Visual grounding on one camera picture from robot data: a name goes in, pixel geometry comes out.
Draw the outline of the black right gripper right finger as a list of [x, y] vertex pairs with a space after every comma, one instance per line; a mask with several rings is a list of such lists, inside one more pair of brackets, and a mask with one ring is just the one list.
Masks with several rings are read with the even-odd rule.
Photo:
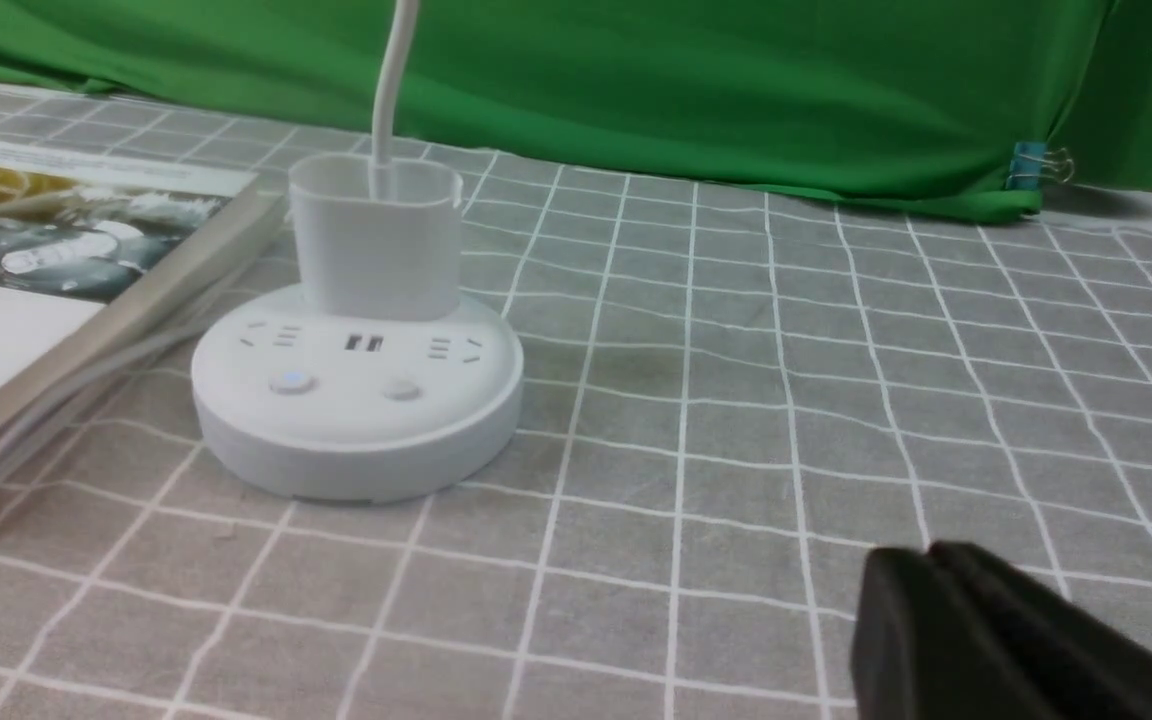
[[935, 541], [929, 556], [956, 579], [1006, 655], [1064, 719], [1152, 719], [1152, 652], [995, 553]]

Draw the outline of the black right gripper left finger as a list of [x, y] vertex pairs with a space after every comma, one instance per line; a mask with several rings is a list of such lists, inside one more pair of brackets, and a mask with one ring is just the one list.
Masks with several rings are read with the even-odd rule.
[[867, 553], [851, 679], [861, 719], [1047, 717], [963, 594], [911, 550]]

